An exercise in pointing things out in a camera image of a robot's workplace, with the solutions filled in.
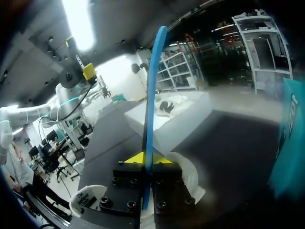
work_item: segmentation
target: storage rack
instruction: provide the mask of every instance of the storage rack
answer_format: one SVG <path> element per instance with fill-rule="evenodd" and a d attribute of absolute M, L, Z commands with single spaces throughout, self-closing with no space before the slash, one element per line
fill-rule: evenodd
<path fill-rule="evenodd" d="M 198 90 L 194 85 L 189 85 L 186 78 L 192 77 L 193 82 L 196 78 L 192 74 L 190 65 L 183 52 L 178 52 L 172 56 L 161 56 L 159 63 L 159 72 L 157 74 L 157 87 L 162 91 L 178 91 L 178 90 Z M 179 86 L 178 83 L 183 82 L 186 86 Z"/>
<path fill-rule="evenodd" d="M 236 27 L 238 28 L 238 31 L 239 31 L 242 39 L 243 39 L 244 46 L 245 46 L 245 49 L 246 49 L 246 52 L 247 52 L 247 55 L 248 55 L 248 58 L 249 58 L 249 63 L 250 63 L 252 77 L 253 77 L 253 82 L 254 82 L 255 93 L 257 93 L 257 89 L 262 89 L 262 88 L 258 87 L 258 85 L 257 85 L 257 81 L 256 81 L 256 73 L 257 72 L 281 73 L 281 74 L 286 74 L 286 75 L 289 76 L 290 79 L 293 79 L 291 61 L 290 61 L 290 56 L 289 56 L 287 45 L 285 43 L 285 40 L 284 40 L 281 32 L 278 29 L 276 23 L 272 19 L 272 17 L 265 16 L 265 15 L 257 15 L 257 16 L 245 16 L 245 17 L 241 17 L 241 18 L 232 17 L 232 19 L 233 19 Z M 239 22 L 245 21 L 245 20 L 262 20 L 262 21 L 269 20 L 273 24 L 274 28 L 243 30 L 241 28 Z M 261 34 L 276 33 L 279 36 L 279 39 L 281 40 L 281 42 L 283 44 L 283 48 L 284 48 L 284 51 L 285 51 L 285 56 L 287 58 L 287 63 L 288 63 L 287 71 L 286 70 L 279 70 L 279 69 L 276 69 L 276 68 L 274 68 L 274 69 L 261 69 L 261 68 L 255 68 L 254 67 L 254 61 L 252 59 L 250 48 L 249 48 L 247 39 L 245 37 L 246 34 L 251 34 L 251 33 L 261 33 Z"/>

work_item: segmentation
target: white robotic arm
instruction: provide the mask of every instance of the white robotic arm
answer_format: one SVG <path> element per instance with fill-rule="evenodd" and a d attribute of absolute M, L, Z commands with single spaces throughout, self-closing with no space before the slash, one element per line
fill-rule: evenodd
<path fill-rule="evenodd" d="M 55 88 L 60 105 L 51 108 L 49 104 L 36 107 L 20 108 L 8 110 L 6 107 L 0 108 L 0 164 L 3 164 L 1 157 L 6 156 L 7 148 L 13 142 L 13 127 L 20 127 L 38 118 L 42 118 L 43 127 L 50 127 L 56 122 L 69 121 L 82 114 L 81 101 L 79 96 L 96 84 L 97 77 L 92 63 L 84 64 L 85 58 L 76 50 L 75 41 L 69 38 L 66 42 L 70 57 L 76 59 L 79 69 L 70 68 L 68 72 L 60 75 L 60 84 Z"/>

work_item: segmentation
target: computer monitor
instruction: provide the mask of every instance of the computer monitor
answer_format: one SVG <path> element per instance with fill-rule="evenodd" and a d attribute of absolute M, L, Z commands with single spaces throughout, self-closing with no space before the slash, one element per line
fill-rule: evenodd
<path fill-rule="evenodd" d="M 43 140 L 41 141 L 41 144 L 42 144 L 43 146 L 45 146 L 47 143 L 48 143 L 48 142 L 47 142 L 47 139 L 46 139 L 46 138 L 43 139 Z"/>
<path fill-rule="evenodd" d="M 52 130 L 48 135 L 47 135 L 47 140 L 48 141 L 55 141 L 55 138 L 57 138 L 57 134 L 55 130 Z"/>
<path fill-rule="evenodd" d="M 34 157 L 37 154 L 39 154 L 39 151 L 38 151 L 36 146 L 34 146 L 32 149 L 30 149 L 29 155 L 30 155 L 31 158 Z"/>

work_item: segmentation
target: black metal block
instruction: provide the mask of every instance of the black metal block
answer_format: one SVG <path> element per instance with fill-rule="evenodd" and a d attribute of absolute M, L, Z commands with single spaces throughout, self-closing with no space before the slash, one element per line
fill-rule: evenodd
<path fill-rule="evenodd" d="M 152 191 L 156 228 L 187 228 L 187 220 L 195 212 L 178 164 L 154 164 Z"/>
<path fill-rule="evenodd" d="M 118 163 L 113 170 L 112 183 L 100 200 L 103 213 L 133 219 L 134 228 L 140 225 L 143 194 L 143 172 L 141 164 Z"/>

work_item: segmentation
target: metal shelf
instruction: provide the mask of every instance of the metal shelf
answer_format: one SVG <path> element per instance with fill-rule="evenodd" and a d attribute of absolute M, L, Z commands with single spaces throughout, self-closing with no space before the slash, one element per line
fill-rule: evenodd
<path fill-rule="evenodd" d="M 184 62 L 182 62 L 182 63 L 179 63 L 179 64 L 176 64 L 176 65 L 174 65 L 174 66 L 172 66 L 172 67 L 169 67 L 168 70 L 169 70 L 169 69 L 172 69 L 172 68 L 176 68 L 176 67 L 181 66 L 181 65 L 184 65 L 184 64 L 187 64 L 186 61 L 184 61 Z"/>
<path fill-rule="evenodd" d="M 161 83 L 161 82 L 164 82 L 164 81 L 171 81 L 172 85 L 173 85 L 172 88 L 168 88 L 168 82 L 160 84 L 160 89 L 162 91 L 178 91 L 180 89 L 195 89 L 195 90 L 198 90 L 196 86 L 193 86 L 193 87 L 189 86 L 189 80 L 188 79 L 187 79 L 187 81 L 182 81 L 181 82 L 182 83 L 181 85 L 185 85 L 185 87 L 184 86 L 183 87 L 177 87 L 177 85 L 176 85 L 177 81 L 179 80 L 178 77 L 183 76 L 183 75 L 184 76 L 189 75 L 190 77 L 193 77 L 193 80 L 195 81 L 195 77 L 192 74 L 190 65 L 189 65 L 189 63 L 187 61 L 187 58 L 185 57 L 183 52 L 176 53 L 175 55 L 173 55 L 173 56 L 171 56 L 167 59 L 164 59 L 163 57 L 161 57 L 160 63 L 162 63 L 165 66 L 165 69 L 159 71 L 158 74 L 167 71 L 167 73 L 169 75 L 169 78 L 160 79 L 160 80 L 157 80 L 157 82 Z M 186 64 L 186 67 L 183 67 L 185 69 L 178 68 L 179 66 L 184 65 L 184 64 Z M 173 71 L 170 71 L 171 69 L 175 69 L 175 73 L 178 73 L 178 74 L 173 75 L 173 73 L 171 73 Z"/>
<path fill-rule="evenodd" d="M 272 19 L 270 16 L 256 15 L 256 16 L 246 16 L 242 18 L 235 18 L 235 21 L 244 21 L 251 19 Z"/>
<path fill-rule="evenodd" d="M 289 71 L 285 70 L 278 70 L 278 69 L 260 69 L 260 68 L 254 68 L 256 72 L 270 72 L 270 73 L 281 73 L 281 74 L 287 74 L 290 75 Z"/>
<path fill-rule="evenodd" d="M 176 88 L 164 88 L 162 91 L 175 91 L 175 90 L 186 90 L 186 89 L 196 89 L 194 87 L 176 87 Z"/>
<path fill-rule="evenodd" d="M 163 80 L 158 80 L 158 82 L 164 82 L 164 81 L 167 81 L 167 80 L 171 80 L 170 78 L 166 78 L 166 79 L 163 79 Z"/>
<path fill-rule="evenodd" d="M 241 31 L 241 33 L 243 33 L 243 34 L 253 33 L 253 32 L 275 32 L 275 33 L 280 33 L 276 29 L 257 29 L 257 30 L 245 30 L 245 31 Z"/>
<path fill-rule="evenodd" d="M 179 73 L 179 74 L 176 74 L 176 75 L 172 75 L 172 77 L 177 77 L 177 76 L 180 76 L 180 75 L 188 75 L 190 74 L 190 72 L 183 72 L 183 73 Z"/>
<path fill-rule="evenodd" d="M 239 23 L 240 21 L 244 21 L 244 20 L 257 20 L 257 19 L 270 20 L 270 22 L 272 22 L 272 24 L 274 25 L 274 28 L 270 28 L 270 29 L 254 29 L 254 30 L 245 30 L 245 31 L 242 30 L 242 28 L 240 26 L 240 23 Z M 245 50 L 246 50 L 247 56 L 249 58 L 249 63 L 250 63 L 250 68 L 251 68 L 251 73 L 252 73 L 252 79 L 253 79 L 253 82 L 254 82 L 255 93 L 257 93 L 257 89 L 264 88 L 262 86 L 261 82 L 256 81 L 256 75 L 257 75 L 256 73 L 257 72 L 282 73 L 282 74 L 289 75 L 289 78 L 293 79 L 292 66 L 291 66 L 291 62 L 290 62 L 290 56 L 289 56 L 289 51 L 288 51 L 287 45 L 286 45 L 285 40 L 284 40 L 281 32 L 279 31 L 279 29 L 278 29 L 278 27 L 277 27 L 277 25 L 274 22 L 272 17 L 270 17 L 270 16 L 262 16 L 262 15 L 242 17 L 242 18 L 234 18 L 234 17 L 232 17 L 232 20 L 234 21 L 238 31 L 240 32 L 240 35 L 241 35 L 241 37 L 243 39 L 243 43 L 244 43 L 244 46 L 245 46 Z M 246 38 L 246 34 L 248 34 L 248 36 L 251 37 L 251 33 L 267 33 L 267 34 L 268 33 L 269 34 L 270 33 L 276 33 L 278 35 L 279 39 L 281 40 L 282 44 L 283 44 L 285 55 L 286 55 L 286 58 L 288 60 L 288 69 L 287 70 L 278 70 L 278 69 L 260 69 L 260 68 L 255 68 L 254 67 L 254 61 L 252 59 L 252 53 L 250 51 L 249 43 L 248 43 L 248 40 L 247 40 L 249 38 L 248 37 Z"/>

